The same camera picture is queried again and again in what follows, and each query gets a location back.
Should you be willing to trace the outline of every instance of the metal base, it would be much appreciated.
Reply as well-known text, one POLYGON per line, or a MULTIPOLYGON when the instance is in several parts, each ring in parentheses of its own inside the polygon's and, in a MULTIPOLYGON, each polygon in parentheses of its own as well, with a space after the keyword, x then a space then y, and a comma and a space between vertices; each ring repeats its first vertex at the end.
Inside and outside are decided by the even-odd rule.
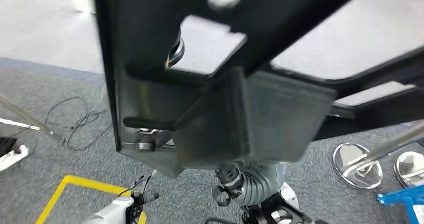
POLYGON ((397 179, 404 187, 424 184, 424 155, 414 151, 401 154, 394 164, 397 179))
POLYGON ((383 171, 378 161, 347 171, 352 162, 368 152, 368 149, 358 144, 340 144, 332 155, 332 165, 337 176, 355 188, 373 189, 380 185, 383 179, 383 171))

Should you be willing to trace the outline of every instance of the stainless steel surface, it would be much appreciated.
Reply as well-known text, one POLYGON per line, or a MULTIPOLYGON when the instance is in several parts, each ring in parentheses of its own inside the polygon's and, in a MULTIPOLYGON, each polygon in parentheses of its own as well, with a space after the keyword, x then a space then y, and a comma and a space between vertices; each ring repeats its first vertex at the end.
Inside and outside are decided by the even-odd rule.
POLYGON ((274 220, 278 224, 290 224, 290 222, 292 221, 292 219, 289 217, 289 214, 287 213, 287 211, 285 211, 283 209, 275 210, 275 211, 271 212, 271 217, 274 218, 274 220))
POLYGON ((65 139, 50 130, 46 125, 35 119, 33 116, 31 116, 29 113, 27 113, 25 110, 19 108, 17 105, 15 105, 11 100, 8 100, 4 95, 0 94, 0 104, 5 106, 7 109, 15 113, 16 115, 20 116, 21 118, 28 121, 32 126, 36 126, 39 128, 39 130, 53 138, 54 140, 58 141, 59 143, 62 143, 65 139))
POLYGON ((146 142, 135 142, 135 143, 123 142, 122 143, 123 148, 130 148, 137 151, 154 151, 155 146, 156 145, 154 143, 146 143, 146 142))
POLYGON ((414 151, 401 154, 394 164, 397 179, 404 187, 424 184, 424 155, 414 151))
POLYGON ((352 187, 372 189, 380 185, 383 179, 383 171, 378 161, 369 161, 358 168, 350 168, 352 163, 357 162, 367 153, 369 153, 369 150, 361 145, 340 144, 332 155, 332 165, 336 174, 352 187))
MULTIPOLYGON (((295 191, 289 186, 289 184, 284 182, 284 185, 282 186, 279 193, 280 193, 280 196, 284 200, 286 200, 288 203, 290 203, 290 205, 299 209, 299 200, 297 199, 298 197, 296 196, 295 191)), ((291 221, 292 221, 291 219, 280 219, 280 220, 277 221, 277 223, 278 224, 291 224, 291 221)))
POLYGON ((414 140, 419 139, 424 134, 424 121, 416 124, 406 133, 399 135, 398 137, 390 140, 383 145, 378 146, 368 153, 364 153, 362 156, 359 156, 357 159, 352 161, 349 165, 343 168, 345 175, 350 173, 354 169, 363 168, 369 166, 373 161, 379 160, 386 155, 410 144, 414 140))

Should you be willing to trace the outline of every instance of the white floor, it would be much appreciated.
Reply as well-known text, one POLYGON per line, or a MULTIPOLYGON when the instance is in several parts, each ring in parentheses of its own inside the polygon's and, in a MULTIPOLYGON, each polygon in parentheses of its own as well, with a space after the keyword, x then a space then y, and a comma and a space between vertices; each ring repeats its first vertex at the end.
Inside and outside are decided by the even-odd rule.
MULTIPOLYGON (((424 44, 424 0, 354 0, 275 59, 277 66, 344 78, 424 44)), ((94 16, 70 0, 0 0, 0 57, 102 73, 94 16)), ((184 21, 180 68, 210 73, 241 39, 198 19, 184 21)), ((390 84, 366 95, 392 92, 390 84)), ((351 98, 359 103, 363 97, 351 98)))

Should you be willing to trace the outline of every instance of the gray carpet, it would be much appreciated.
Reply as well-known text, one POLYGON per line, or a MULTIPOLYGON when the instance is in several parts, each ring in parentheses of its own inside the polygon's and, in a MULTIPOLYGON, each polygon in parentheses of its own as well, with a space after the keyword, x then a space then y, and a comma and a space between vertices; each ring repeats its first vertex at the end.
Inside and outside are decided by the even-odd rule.
MULTIPOLYGON (((0 58, 0 92, 42 120, 55 103, 73 96, 84 97, 92 110, 104 109, 100 96, 102 83, 100 74, 0 58)), ((81 110, 79 103, 66 103, 52 113, 51 121, 71 125, 83 114, 81 110)), ((19 121, 5 109, 0 109, 0 115, 19 121)), ((107 114, 101 116, 79 130, 74 142, 77 146, 85 145, 110 122, 107 114)), ((386 207, 375 199, 375 191, 400 189, 392 171, 398 153, 381 162, 385 178, 375 191, 347 187, 333 174, 330 164, 331 151, 341 142, 372 147, 407 128, 399 125, 311 143, 302 160, 290 164, 287 171, 287 181, 297 192, 301 209, 313 218, 334 224, 408 223, 401 205, 386 207)), ((31 149, 30 157, 0 172, 0 222, 34 223, 66 174, 129 186, 141 175, 143 164, 115 153, 112 135, 109 130, 87 151, 73 152, 41 134, 21 134, 19 140, 31 149)), ((406 149, 424 153, 416 144, 406 149)), ((146 206, 149 223, 202 223, 211 216, 240 221, 237 206, 218 207, 213 202, 214 181, 211 171, 201 170, 186 170, 176 180, 160 174, 155 176, 148 189, 159 191, 161 197, 146 206)), ((47 223, 79 223, 113 198, 99 191, 67 187, 47 223)))

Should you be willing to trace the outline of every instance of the black cable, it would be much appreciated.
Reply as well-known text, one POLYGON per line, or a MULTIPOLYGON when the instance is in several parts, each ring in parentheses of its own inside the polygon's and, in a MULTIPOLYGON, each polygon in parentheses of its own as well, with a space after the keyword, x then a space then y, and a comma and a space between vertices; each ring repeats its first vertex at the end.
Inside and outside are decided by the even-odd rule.
POLYGON ((87 124, 92 123, 93 121, 97 120, 101 114, 106 113, 106 111, 89 111, 89 108, 88 107, 89 107, 88 102, 83 97, 75 96, 75 97, 64 99, 64 100, 59 101, 58 103, 56 103, 53 107, 50 108, 49 112, 47 113, 47 115, 45 117, 44 123, 46 125, 47 124, 54 125, 54 126, 57 126, 57 127, 69 129, 71 131, 69 137, 67 138, 67 140, 64 143, 65 144, 65 147, 67 149, 71 150, 71 151, 84 151, 84 150, 90 148, 92 145, 95 144, 95 142, 100 137, 102 137, 107 132, 107 130, 109 130, 112 127, 112 124, 110 124, 105 130, 103 130, 98 136, 96 136, 92 141, 90 141, 88 143, 88 145, 86 145, 84 147, 74 147, 74 146, 72 146, 71 145, 72 137, 74 136, 75 132, 78 129, 84 127, 87 124), (82 118, 78 119, 75 122, 75 125, 73 125, 73 126, 64 126, 64 125, 61 125, 61 124, 58 124, 58 123, 55 123, 55 122, 50 122, 49 121, 49 116, 52 113, 52 111, 54 109, 56 109, 58 106, 60 106, 61 104, 65 103, 65 102, 68 102, 68 101, 71 101, 71 100, 80 100, 82 102, 82 105, 83 105, 84 111, 85 111, 84 116, 82 118))
POLYGON ((8 136, 8 137, 6 137, 1 143, 0 143, 0 145, 3 145, 4 143, 6 143, 9 139, 12 139, 13 137, 15 137, 15 136, 17 136, 17 135, 19 135, 19 134, 21 134, 22 132, 24 132, 24 131, 26 131, 26 130, 28 130, 30 127, 27 127, 27 128, 25 128, 25 129, 23 129, 23 130, 21 130, 21 131, 18 131, 18 132, 16 132, 16 133, 14 133, 14 134, 12 134, 12 135, 10 135, 10 136, 8 136))
POLYGON ((130 190, 132 190, 132 189, 136 188, 138 185, 140 185, 140 183, 142 183, 142 181, 143 181, 143 177, 144 177, 144 175, 142 175, 142 176, 141 176, 141 177, 140 177, 137 181, 135 181, 134 185, 133 185, 131 188, 124 190, 124 191, 123 191, 123 192, 121 192, 118 196, 121 196, 121 195, 122 195, 122 194, 124 194, 125 192, 130 191, 130 190))
POLYGON ((227 221, 227 220, 223 220, 223 219, 219 219, 219 218, 215 218, 215 217, 211 217, 206 219, 204 224, 212 224, 213 222, 215 223, 222 223, 222 224, 237 224, 231 221, 227 221))

